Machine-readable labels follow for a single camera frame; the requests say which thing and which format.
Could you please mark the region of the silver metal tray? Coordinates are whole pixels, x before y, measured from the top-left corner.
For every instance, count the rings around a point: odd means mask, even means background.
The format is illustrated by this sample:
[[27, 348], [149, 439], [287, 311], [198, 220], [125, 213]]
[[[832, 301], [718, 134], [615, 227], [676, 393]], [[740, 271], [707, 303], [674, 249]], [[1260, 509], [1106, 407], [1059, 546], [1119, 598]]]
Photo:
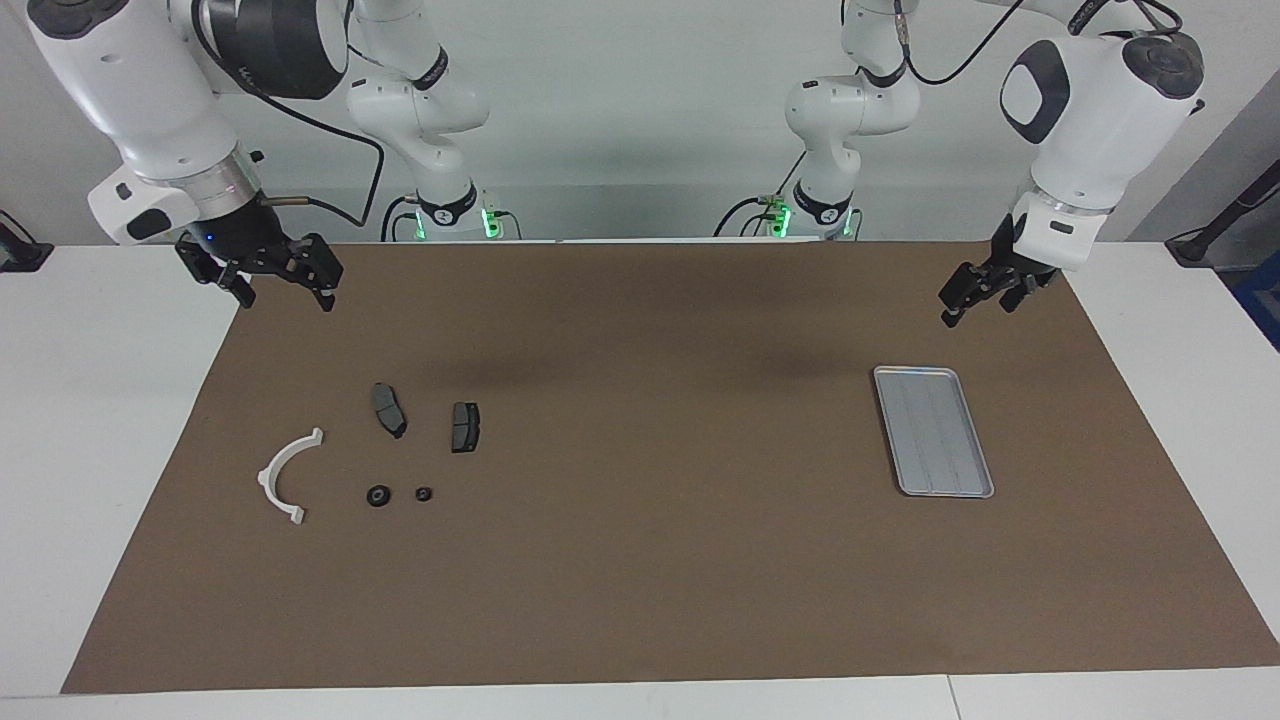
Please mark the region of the silver metal tray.
[[872, 372], [893, 474], [909, 497], [991, 498], [995, 483], [957, 373], [878, 365]]

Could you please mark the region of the white semicircular bracket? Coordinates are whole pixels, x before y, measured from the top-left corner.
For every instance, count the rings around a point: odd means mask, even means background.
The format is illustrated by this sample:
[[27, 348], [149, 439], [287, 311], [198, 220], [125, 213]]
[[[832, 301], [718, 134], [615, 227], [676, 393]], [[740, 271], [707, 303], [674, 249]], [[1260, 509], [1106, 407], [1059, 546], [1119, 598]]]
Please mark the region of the white semicircular bracket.
[[306, 518], [306, 510], [297, 503], [288, 503], [278, 492], [279, 477], [285, 465], [297, 455], [306, 450], [323, 445], [325, 433], [320, 427], [315, 427], [306, 436], [291, 441], [276, 451], [268, 461], [266, 466], [257, 471], [256, 482], [262, 489], [266, 501], [280, 512], [284, 512], [293, 525], [301, 525]]

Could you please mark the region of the black pole stand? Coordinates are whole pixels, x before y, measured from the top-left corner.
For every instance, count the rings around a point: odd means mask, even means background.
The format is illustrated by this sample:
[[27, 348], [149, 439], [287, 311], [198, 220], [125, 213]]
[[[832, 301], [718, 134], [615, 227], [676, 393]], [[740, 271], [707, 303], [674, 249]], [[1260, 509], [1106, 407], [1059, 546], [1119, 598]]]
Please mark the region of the black pole stand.
[[1174, 260], [1185, 268], [1207, 266], [1204, 258], [1210, 247], [1238, 220], [1262, 208], [1280, 193], [1280, 158], [1242, 191], [1224, 210], [1206, 225], [1175, 234], [1164, 241]]

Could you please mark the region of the black clamp stand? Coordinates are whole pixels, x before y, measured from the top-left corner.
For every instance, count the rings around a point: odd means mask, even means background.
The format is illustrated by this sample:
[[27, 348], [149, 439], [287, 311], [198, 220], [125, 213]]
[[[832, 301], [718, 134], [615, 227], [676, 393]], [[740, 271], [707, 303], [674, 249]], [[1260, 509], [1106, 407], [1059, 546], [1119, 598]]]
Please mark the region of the black clamp stand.
[[10, 213], [0, 209], [0, 274], [37, 272], [55, 246], [37, 241]]

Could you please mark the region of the curved grey brake pad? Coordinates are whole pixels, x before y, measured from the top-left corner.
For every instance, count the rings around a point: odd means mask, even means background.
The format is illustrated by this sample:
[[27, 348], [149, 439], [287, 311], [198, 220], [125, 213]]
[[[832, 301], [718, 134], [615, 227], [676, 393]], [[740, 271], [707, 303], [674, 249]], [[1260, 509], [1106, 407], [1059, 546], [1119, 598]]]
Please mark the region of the curved grey brake pad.
[[385, 383], [375, 383], [371, 391], [372, 407], [380, 427], [393, 438], [401, 439], [408, 428], [396, 389]]

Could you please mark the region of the brown table mat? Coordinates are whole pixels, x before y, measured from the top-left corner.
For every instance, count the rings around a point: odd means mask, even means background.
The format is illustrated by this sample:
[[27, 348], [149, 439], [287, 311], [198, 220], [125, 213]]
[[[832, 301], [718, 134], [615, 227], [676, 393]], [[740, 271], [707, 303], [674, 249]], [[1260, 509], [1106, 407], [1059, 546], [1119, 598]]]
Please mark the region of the brown table mat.
[[[1073, 290], [940, 320], [975, 243], [338, 256], [256, 279], [64, 692], [1280, 664]], [[878, 365], [957, 373], [993, 497], [899, 489]]]

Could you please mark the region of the blue bin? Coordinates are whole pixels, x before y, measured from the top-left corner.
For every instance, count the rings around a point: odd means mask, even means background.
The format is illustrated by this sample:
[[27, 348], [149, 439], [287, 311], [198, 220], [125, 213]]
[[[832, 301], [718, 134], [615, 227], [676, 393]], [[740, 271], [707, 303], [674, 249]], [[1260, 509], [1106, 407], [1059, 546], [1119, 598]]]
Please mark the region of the blue bin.
[[1251, 273], [1233, 287], [1231, 296], [1280, 352], [1280, 275]]

